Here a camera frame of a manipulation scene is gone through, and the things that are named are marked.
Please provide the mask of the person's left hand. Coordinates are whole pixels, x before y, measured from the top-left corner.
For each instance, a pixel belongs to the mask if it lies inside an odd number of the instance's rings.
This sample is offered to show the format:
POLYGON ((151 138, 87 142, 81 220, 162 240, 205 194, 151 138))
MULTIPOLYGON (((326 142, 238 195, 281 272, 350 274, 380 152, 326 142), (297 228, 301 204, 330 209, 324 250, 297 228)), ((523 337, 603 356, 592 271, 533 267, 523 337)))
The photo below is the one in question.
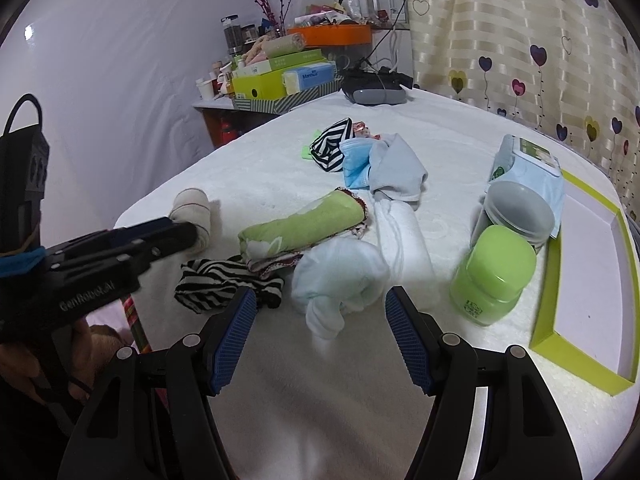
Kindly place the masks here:
POLYGON ((67 391, 73 399, 89 396, 94 378, 92 333, 84 318, 70 329, 70 348, 59 356, 55 347, 44 344, 31 349, 15 344, 1 345, 1 378, 32 400, 43 403, 37 382, 67 391))

